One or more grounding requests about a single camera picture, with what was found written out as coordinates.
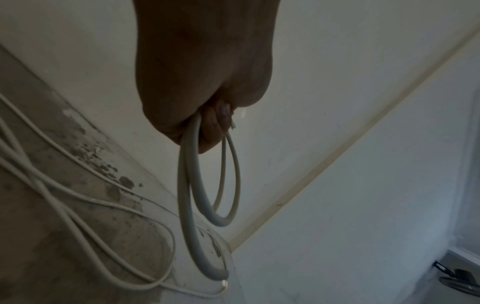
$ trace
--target hand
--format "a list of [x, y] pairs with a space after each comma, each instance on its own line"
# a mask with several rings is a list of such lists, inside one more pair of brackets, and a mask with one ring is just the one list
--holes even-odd
[[152, 125], [177, 144], [201, 112], [199, 152], [222, 140], [238, 107], [257, 102], [272, 74], [278, 1], [134, 0], [136, 85]]

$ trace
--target white wire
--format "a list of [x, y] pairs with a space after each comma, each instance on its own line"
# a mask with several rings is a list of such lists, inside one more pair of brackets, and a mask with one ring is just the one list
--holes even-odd
[[[94, 171], [90, 167], [88, 167], [85, 164], [83, 164], [82, 162], [78, 161], [75, 157], [73, 157], [71, 154], [69, 154], [65, 149], [63, 149], [62, 147], [57, 145], [53, 140], [51, 140], [47, 135], [45, 135], [40, 129], [38, 129], [30, 120], [28, 120], [28, 118], [19, 109], [17, 109], [1, 93], [0, 93], [0, 99], [10, 109], [12, 109], [25, 123], [27, 123], [39, 136], [41, 136], [44, 140], [46, 140], [47, 142], [52, 144], [54, 147], [56, 147], [60, 152], [62, 152], [68, 158], [75, 161], [77, 164], [84, 167], [85, 169], [92, 172], [93, 174], [97, 175], [98, 177], [102, 178], [103, 180], [105, 180], [109, 183], [112, 183], [112, 184], [114, 184], [115, 186], [118, 186], [121, 189], [125, 188], [125, 187], [123, 187], [119, 184], [116, 184], [116, 183], [112, 182], [111, 180], [103, 177], [102, 175], [98, 174], [96, 171]], [[33, 190], [37, 191], [38, 193], [40, 193], [45, 198], [45, 200], [54, 209], [54, 211], [57, 213], [57, 215], [60, 217], [60, 219], [68, 227], [69, 231], [73, 234], [73, 236], [75, 237], [75, 239], [79, 243], [80, 247], [85, 252], [87, 257], [91, 260], [91, 262], [94, 264], [96, 269], [98, 269], [100, 271], [100, 273], [108, 281], [110, 281], [112, 284], [114, 284], [118, 287], [121, 287], [123, 289], [127, 289], [127, 290], [148, 290], [148, 289], [155, 288], [157, 286], [161, 286], [161, 287], [164, 287], [164, 288], [167, 288], [167, 289], [170, 289], [170, 290], [174, 290], [174, 291], [178, 291], [178, 292], [182, 292], [182, 293], [186, 293], [186, 294], [190, 294], [190, 295], [194, 295], [194, 296], [206, 297], [206, 298], [217, 297], [220, 294], [222, 294], [223, 291], [226, 290], [227, 284], [228, 284], [226, 281], [223, 282], [224, 286], [223, 286], [223, 288], [220, 292], [212, 293], [212, 294], [203, 293], [203, 292], [199, 292], [199, 291], [195, 291], [195, 290], [190, 290], [190, 289], [183, 288], [183, 287], [180, 287], [180, 286], [177, 286], [177, 285], [174, 285], [174, 284], [163, 282], [163, 280], [165, 280], [165, 278], [168, 276], [169, 272], [172, 269], [173, 261], [174, 261], [175, 253], [176, 253], [175, 237], [174, 237], [174, 234], [173, 234], [173, 232], [170, 228], [168, 228], [167, 226], [165, 226], [164, 224], [162, 224], [161, 222], [159, 222], [155, 218], [153, 218], [151, 216], [148, 216], [148, 215], [146, 215], [142, 212], [139, 212], [137, 210], [134, 210], [134, 209], [131, 209], [131, 208], [128, 208], [128, 207], [125, 207], [125, 206], [117, 205], [117, 204], [114, 204], [114, 203], [111, 203], [111, 202], [91, 198], [91, 197], [88, 197], [86, 195], [77, 193], [77, 192], [75, 192], [71, 189], [68, 189], [68, 188], [64, 187], [63, 185], [59, 184], [58, 182], [54, 181], [53, 179], [49, 178], [48, 176], [46, 176], [45, 174], [43, 174], [42, 172], [37, 170], [32, 165], [32, 163], [30, 162], [27, 154], [23, 150], [22, 146], [20, 145], [20, 143], [18, 142], [18, 140], [16, 139], [15, 135], [13, 134], [11, 129], [8, 127], [8, 125], [3, 121], [1, 116], [0, 116], [0, 129], [3, 131], [3, 133], [5, 134], [8, 142], [13, 147], [13, 149], [12, 149], [11, 147], [8, 146], [8, 144], [5, 141], [0, 139], [0, 150], [4, 154], [6, 154], [11, 160], [13, 160], [18, 166], [20, 166], [22, 169], [27, 171], [28, 176], [23, 174], [20, 170], [18, 170], [15, 166], [13, 166], [11, 163], [6, 161], [3, 157], [0, 157], [0, 166], [5, 168], [6, 170], [10, 171], [13, 175], [15, 175], [21, 181], [25, 182]], [[170, 257], [170, 261], [169, 261], [167, 270], [165, 271], [163, 276], [160, 279], [155, 279], [155, 278], [143, 273], [142, 271], [136, 269], [135, 267], [130, 265], [127, 261], [125, 261], [120, 256], [118, 256], [118, 254], [116, 254], [107, 244], [105, 244], [102, 241], [102, 239], [73, 210], [71, 210], [65, 204], [63, 204], [57, 198], [55, 198], [50, 193], [50, 191], [47, 189], [47, 187], [44, 185], [44, 183], [46, 183], [46, 184], [50, 185], [51, 187], [56, 188], [56, 189], [58, 189], [58, 190], [60, 190], [64, 193], [67, 193], [67, 194], [69, 194], [69, 195], [71, 195], [75, 198], [78, 198], [82, 201], [86, 201], [86, 202], [93, 203], [93, 204], [96, 204], [96, 205], [101, 205], [101, 206], [113, 207], [113, 208], [116, 208], [116, 209], [119, 209], [119, 210], [130, 212], [130, 213], [136, 214], [138, 216], [151, 219], [151, 220], [157, 222], [158, 224], [160, 224], [162, 227], [164, 227], [172, 237], [172, 243], [173, 243], [172, 247], [173, 247], [173, 249], [172, 249], [172, 255]], [[138, 195], [128, 188], [125, 188], [124, 190], [128, 191], [132, 194]], [[84, 235], [79, 230], [79, 227], [82, 228], [84, 230], [84, 232], [86, 234], [88, 234], [92, 238], [92, 240], [95, 243], [97, 243], [99, 245], [99, 247], [102, 250], [104, 250], [106, 252], [106, 254], [109, 255], [113, 260], [115, 260], [117, 263], [122, 265], [126, 270], [130, 271], [131, 273], [135, 274], [136, 276], [138, 276], [138, 277], [140, 277], [140, 278], [142, 278], [142, 279], [144, 279], [144, 280], [146, 280], [150, 283], [134, 284], [134, 283], [129, 283], [129, 282], [120, 280], [117, 277], [115, 277], [105, 267], [105, 265], [102, 263], [102, 261], [99, 259], [99, 257], [97, 256], [97, 254], [95, 253], [93, 248], [90, 246], [89, 242], [85, 239]], [[207, 231], [205, 229], [202, 229], [201, 227], [198, 227], [198, 228], [201, 229], [202, 231], [204, 231], [205, 233], [207, 233], [208, 235], [213, 237], [213, 235], [209, 231]], [[222, 256], [223, 264], [226, 267], [226, 261], [225, 261], [225, 258], [224, 258], [224, 254], [222, 254], [221, 256]]]

